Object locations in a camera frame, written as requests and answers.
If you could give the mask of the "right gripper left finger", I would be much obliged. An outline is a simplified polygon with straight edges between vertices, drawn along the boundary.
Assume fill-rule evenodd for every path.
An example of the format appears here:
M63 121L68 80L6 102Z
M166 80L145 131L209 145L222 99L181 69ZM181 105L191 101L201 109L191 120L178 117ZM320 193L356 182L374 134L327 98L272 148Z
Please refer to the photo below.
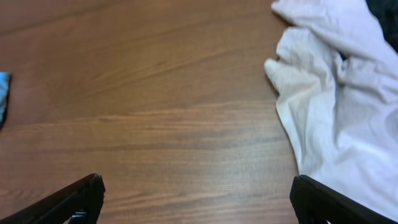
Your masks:
M104 203L102 177L90 174L1 220L1 224L96 224Z

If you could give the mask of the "light blue printed t-shirt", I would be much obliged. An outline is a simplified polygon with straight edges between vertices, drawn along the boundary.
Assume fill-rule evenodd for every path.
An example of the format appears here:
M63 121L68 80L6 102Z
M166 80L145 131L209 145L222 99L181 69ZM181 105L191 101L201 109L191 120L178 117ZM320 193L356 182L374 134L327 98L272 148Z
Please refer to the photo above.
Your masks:
M7 112L7 102L9 96L9 89L10 89L10 81L11 81L11 74L8 72L1 72L0 74L0 124L1 127L4 124L6 119L6 112Z

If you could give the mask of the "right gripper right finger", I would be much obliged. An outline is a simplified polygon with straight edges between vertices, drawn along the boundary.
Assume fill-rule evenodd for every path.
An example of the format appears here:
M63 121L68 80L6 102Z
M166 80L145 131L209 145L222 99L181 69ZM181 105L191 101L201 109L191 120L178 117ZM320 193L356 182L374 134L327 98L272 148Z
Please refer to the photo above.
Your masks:
M300 224L397 224L307 175L294 177L289 199Z

